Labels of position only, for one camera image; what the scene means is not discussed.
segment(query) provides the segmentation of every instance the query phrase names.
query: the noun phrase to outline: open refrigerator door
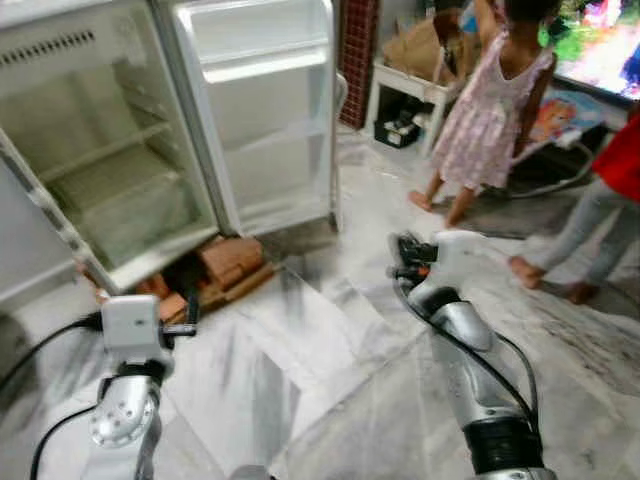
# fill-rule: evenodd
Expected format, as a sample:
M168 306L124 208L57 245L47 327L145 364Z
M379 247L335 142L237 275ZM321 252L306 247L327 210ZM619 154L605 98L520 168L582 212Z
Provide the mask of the open refrigerator door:
M0 152L76 259L119 293L218 224L147 3L67 7L0 23Z
M231 229L332 214L335 60L326 0L161 2Z

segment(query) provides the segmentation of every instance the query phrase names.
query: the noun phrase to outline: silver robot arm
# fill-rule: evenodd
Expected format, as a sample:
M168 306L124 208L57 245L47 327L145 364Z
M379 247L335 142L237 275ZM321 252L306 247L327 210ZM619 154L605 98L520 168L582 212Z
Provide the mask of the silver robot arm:
M173 372L168 343L195 325L162 329L153 295L114 297L102 307L107 351L116 364L90 418L93 447L83 480L152 480L162 431L160 387Z
M556 480L544 467L537 418L532 417L522 397L518 401L504 385L513 388L515 384L514 372L502 355L504 337L458 294L468 274L465 256L476 252L484 241L470 232L437 234L432 244L413 250L413 254L429 252L430 271L426 279L405 288L403 294L409 308L433 327L434 356L443 367L451 406L471 451L474 478ZM403 265L405 270L414 266Z

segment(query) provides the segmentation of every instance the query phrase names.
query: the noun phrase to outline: child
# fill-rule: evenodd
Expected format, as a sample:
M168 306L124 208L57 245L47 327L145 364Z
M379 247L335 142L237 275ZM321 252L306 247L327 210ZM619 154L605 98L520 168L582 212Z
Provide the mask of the child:
M540 46L538 31L541 23L555 17L560 0L504 3L505 30L496 21L493 3L475 0L483 58L433 151L438 170L426 194L409 194L413 203L431 211L444 182L461 183L447 228L461 220L478 187L504 187L512 158L524 150L555 70L555 54Z
M584 280L569 292L577 305L589 301L613 271L627 247L640 233L640 115L631 110L629 123L613 139L593 169L599 179L591 184L553 247L537 264L524 257L509 260L511 269L527 288L537 288L545 273L564 262L612 212L616 222L600 244Z

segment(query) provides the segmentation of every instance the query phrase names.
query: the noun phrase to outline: black cable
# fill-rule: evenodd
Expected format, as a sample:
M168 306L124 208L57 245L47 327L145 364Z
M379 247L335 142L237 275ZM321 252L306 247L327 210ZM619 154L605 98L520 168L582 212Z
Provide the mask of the black cable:
M42 347L44 347L46 344L48 344L49 342L51 342L55 338L59 337L63 333L66 333L66 332L68 332L70 330L73 330L73 329L76 329L76 328L88 328L90 330L95 330L95 331L102 330L102 315L101 315L101 313L100 312L91 313L91 314L87 315L86 317L81 318L80 320L77 320L77 321L75 321L75 322L73 322L73 323L71 323L71 324L69 324L69 325L67 325L65 327L62 327L59 330L56 330L51 335L49 335L44 340L42 340L40 343L38 343L31 350L29 350L29 352L24 357L22 357L22 359L20 359L20 361L18 363L16 363L11 370L9 370L9 373L7 373L2 380L0 380L0 394L7 387L7 385L9 385L9 382L11 382L13 377L15 377L16 373L18 373L18 371L29 360L31 360L31 358Z
M51 438L51 436L54 433L56 433L56 431L60 427L64 426L67 422L70 422L71 420L73 420L76 417L79 417L80 415L84 415L85 413L90 412L94 408L96 408L96 406L92 405L91 407L85 408L83 410L80 410L78 412L72 413L71 415L68 415L68 416L64 417L62 420L60 420L58 423L56 423L53 427L51 427L47 431L47 433L44 434L44 436L38 442L38 446L36 447L36 451L33 453L33 459L31 460L31 473L29 475L29 479L30 480L38 480L38 470L40 468L40 458L42 457L42 452L44 451L44 447L46 447L47 442L49 441L49 438Z
M459 348L460 350L465 352L467 355L469 355L487 373L489 373L507 392L509 392L509 394L513 397L513 399L516 401L518 406L524 412L524 415L525 415L525 417L527 419L527 422L529 423L532 431L534 433L538 433L538 425L537 425L536 422L534 422L534 416L533 416L533 413L531 412L531 408L527 404L526 400L522 397L520 392L513 386L513 384L509 380L507 380L504 377L504 375L502 375L498 370L496 370L493 367L493 365L491 365L484 358L482 358L469 345L467 345L463 341L459 340L455 336L451 335L449 332L447 332L440 325L431 322L430 319L423 318L422 315L420 314L420 312L413 305L411 305L411 303L409 303L409 301L408 301L405 293L402 291L400 283L398 282L397 279L394 279L393 286L394 286L394 290L395 290L396 294L398 295L398 297L400 298L402 303L405 305L405 307L407 307L411 313L413 313L419 320L428 323L445 340L449 341L454 346L456 346L457 348Z
M496 333L496 335L501 342L506 343L509 347L511 347L516 355L518 355L520 361L524 365L525 370L527 371L527 379L529 381L529 388L531 392L531 415L533 417L533 422L535 423L535 431L539 433L540 412L538 406L538 386L536 383L536 375L533 371L533 367L531 366L531 363L529 362L527 356L518 345L516 345L504 335L501 335L499 333Z

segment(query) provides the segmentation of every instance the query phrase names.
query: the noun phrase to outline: television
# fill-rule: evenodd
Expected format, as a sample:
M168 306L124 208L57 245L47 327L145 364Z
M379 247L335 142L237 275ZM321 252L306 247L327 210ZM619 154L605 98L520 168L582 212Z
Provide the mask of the television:
M541 41L555 45L561 83L640 100L640 0L565 0Z

